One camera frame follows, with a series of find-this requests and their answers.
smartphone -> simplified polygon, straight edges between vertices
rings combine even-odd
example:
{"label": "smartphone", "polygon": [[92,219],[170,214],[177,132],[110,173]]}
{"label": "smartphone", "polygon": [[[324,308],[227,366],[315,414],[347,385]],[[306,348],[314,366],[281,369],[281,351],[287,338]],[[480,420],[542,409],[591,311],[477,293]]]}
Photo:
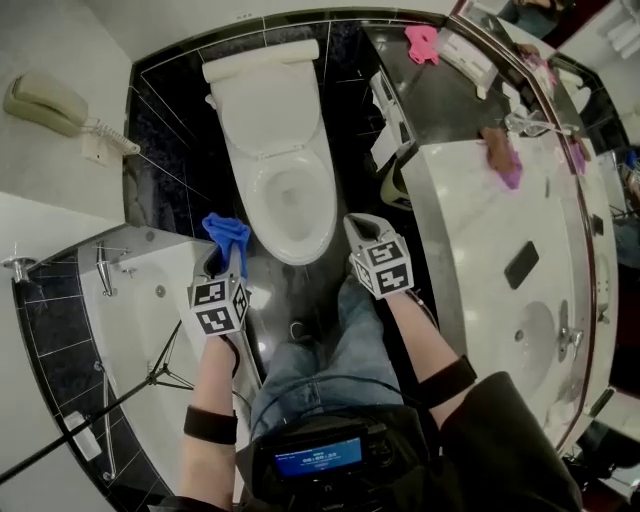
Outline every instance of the smartphone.
{"label": "smartphone", "polygon": [[540,257],[532,241],[528,241],[511,263],[504,269],[504,275],[512,290],[517,290],[529,273],[536,266]]}

bathtub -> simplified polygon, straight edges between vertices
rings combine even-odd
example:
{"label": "bathtub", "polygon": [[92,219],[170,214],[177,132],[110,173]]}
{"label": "bathtub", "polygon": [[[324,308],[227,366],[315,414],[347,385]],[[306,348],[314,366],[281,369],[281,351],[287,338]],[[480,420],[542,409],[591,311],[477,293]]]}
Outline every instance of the bathtub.
{"label": "bathtub", "polygon": [[[123,238],[126,237],[115,233],[104,240],[105,246],[131,247],[132,244],[125,245]],[[203,339],[198,339],[199,331],[192,330],[187,321],[187,287],[195,262],[213,245],[192,240],[180,240],[169,247],[158,245],[157,250],[138,251],[139,255],[133,249],[111,265],[111,281],[116,289],[112,297],[103,295],[93,244],[78,251],[87,314],[116,396],[144,380],[181,318],[185,322],[178,330],[169,368],[191,383],[196,379]],[[109,259],[115,256],[117,252],[108,254]],[[260,379],[246,338],[235,337],[242,361],[234,390],[251,403]],[[174,382],[167,376],[160,380]],[[182,428],[190,398],[191,391],[148,386],[122,405],[142,448],[173,492],[178,492]],[[241,449],[249,441],[250,412],[235,396],[234,408],[238,415],[237,449]],[[242,486],[236,470],[235,501],[239,500]]]}

device screen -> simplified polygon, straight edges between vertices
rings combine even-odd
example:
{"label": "device screen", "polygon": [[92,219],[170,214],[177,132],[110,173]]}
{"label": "device screen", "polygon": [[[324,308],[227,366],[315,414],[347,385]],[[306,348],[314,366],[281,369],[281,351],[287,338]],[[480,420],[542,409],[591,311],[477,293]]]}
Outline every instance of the device screen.
{"label": "device screen", "polygon": [[275,456],[282,476],[308,475],[362,461],[360,438]]}
{"label": "device screen", "polygon": [[522,281],[533,270],[539,259],[538,251],[536,251],[533,242],[527,242],[504,271],[512,290],[517,289],[522,284]]}

black wristband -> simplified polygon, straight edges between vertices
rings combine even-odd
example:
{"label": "black wristband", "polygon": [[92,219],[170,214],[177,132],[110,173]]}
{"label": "black wristband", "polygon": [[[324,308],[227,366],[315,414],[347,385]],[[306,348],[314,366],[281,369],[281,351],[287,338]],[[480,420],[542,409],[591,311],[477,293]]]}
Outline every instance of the black wristband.
{"label": "black wristband", "polygon": [[203,411],[197,407],[187,408],[184,420],[184,433],[202,441],[217,444],[236,444],[238,418],[215,412]]}
{"label": "black wristband", "polygon": [[238,347],[236,347],[235,343],[233,343],[226,334],[223,334],[220,338],[229,346],[233,355],[236,356],[236,364],[233,365],[233,371],[231,372],[231,378],[233,379],[236,376],[238,367],[240,366],[240,352],[238,351]]}
{"label": "black wristband", "polygon": [[462,356],[419,384],[422,405],[432,409],[467,389],[476,380],[467,356]]}

jeans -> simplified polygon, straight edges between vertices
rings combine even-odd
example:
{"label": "jeans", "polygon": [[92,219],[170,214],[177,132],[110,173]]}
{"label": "jeans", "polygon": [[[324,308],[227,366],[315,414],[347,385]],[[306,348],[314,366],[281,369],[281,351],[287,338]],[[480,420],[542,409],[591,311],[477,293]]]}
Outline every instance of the jeans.
{"label": "jeans", "polygon": [[382,322],[369,292],[353,276],[338,293],[338,317],[343,334],[328,360],[322,346],[311,337],[278,345],[252,405],[252,440],[308,414],[403,403],[398,393],[380,384],[339,377],[375,379],[398,388],[382,342]]}
{"label": "jeans", "polygon": [[538,39],[542,39],[556,27],[556,22],[547,18],[537,7],[516,5],[512,0],[502,8],[498,17]]}

